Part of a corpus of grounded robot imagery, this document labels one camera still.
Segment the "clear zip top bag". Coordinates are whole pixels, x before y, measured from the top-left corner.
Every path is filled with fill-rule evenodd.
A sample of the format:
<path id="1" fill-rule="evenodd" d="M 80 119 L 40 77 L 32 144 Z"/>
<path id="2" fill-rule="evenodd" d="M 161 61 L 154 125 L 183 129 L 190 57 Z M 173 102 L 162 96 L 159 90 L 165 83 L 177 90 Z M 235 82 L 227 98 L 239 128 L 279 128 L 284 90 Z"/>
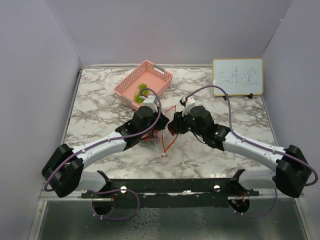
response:
<path id="1" fill-rule="evenodd" d="M 172 121 L 174 118 L 174 113 L 176 111 L 177 111 L 177 106 L 172 105 L 172 106 L 165 107 L 162 110 L 162 113 L 164 116 L 166 116 L 169 119 L 169 121 Z M 159 140 L 157 143 L 144 142 L 142 140 L 140 141 L 140 143 L 157 147 L 158 151 L 161 153 L 161 157 L 164 158 L 167 156 L 169 149 L 173 146 L 178 136 L 179 135 L 171 135 L 168 130 L 168 127 L 166 126 L 164 130 L 159 131 Z"/>

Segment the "green fake grapes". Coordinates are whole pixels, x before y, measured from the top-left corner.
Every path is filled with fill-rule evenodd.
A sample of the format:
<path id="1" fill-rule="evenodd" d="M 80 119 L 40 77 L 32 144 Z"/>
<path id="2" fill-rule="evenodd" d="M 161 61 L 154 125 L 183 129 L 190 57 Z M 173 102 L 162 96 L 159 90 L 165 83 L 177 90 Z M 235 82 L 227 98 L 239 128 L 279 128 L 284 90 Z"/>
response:
<path id="1" fill-rule="evenodd" d="M 149 95 L 147 84 L 141 83 L 138 85 L 138 92 L 134 96 L 134 101 L 138 104 L 142 103 L 144 99 Z"/>

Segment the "dark red fake fruit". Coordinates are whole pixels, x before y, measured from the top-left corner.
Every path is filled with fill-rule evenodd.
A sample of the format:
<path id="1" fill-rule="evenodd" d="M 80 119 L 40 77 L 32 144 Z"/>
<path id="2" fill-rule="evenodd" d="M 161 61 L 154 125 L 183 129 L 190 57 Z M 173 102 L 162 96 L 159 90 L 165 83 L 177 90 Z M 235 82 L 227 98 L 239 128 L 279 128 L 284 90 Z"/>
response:
<path id="1" fill-rule="evenodd" d="M 170 134 L 171 134 L 172 136 L 175 135 L 175 131 L 174 131 L 172 128 L 169 127 L 168 130 L 169 130 L 169 132 L 170 132 Z"/>

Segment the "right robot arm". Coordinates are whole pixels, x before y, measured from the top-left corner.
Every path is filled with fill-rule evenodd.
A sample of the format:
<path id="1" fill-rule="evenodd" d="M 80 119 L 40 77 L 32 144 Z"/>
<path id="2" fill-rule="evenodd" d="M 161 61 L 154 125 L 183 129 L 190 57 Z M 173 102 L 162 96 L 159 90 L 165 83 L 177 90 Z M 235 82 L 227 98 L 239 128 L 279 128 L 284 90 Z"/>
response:
<path id="1" fill-rule="evenodd" d="M 211 113 L 201 105 L 187 114 L 174 113 L 168 130 L 172 135 L 191 132 L 213 149 L 238 154 L 267 167 L 265 170 L 246 170 L 231 181 L 229 189 L 236 196 L 254 188 L 265 188 L 278 189 L 289 197 L 299 198 L 311 175 L 307 160 L 297 146 L 272 146 L 233 133 L 229 127 L 215 123 Z"/>

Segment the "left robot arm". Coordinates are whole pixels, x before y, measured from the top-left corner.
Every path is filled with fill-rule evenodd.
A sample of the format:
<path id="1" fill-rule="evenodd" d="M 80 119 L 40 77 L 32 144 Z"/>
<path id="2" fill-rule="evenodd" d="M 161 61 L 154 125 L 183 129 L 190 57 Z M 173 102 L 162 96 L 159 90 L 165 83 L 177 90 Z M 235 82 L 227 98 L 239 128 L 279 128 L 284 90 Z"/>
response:
<path id="1" fill-rule="evenodd" d="M 44 190 L 54 191 L 60 198 L 74 191 L 91 191 L 101 198 L 106 197 L 111 190 L 110 179 L 102 171 L 85 169 L 109 155 L 132 148 L 153 130 L 164 130 L 168 122 L 160 109 L 142 106 L 131 120 L 100 140 L 75 147 L 59 145 L 41 171 Z"/>

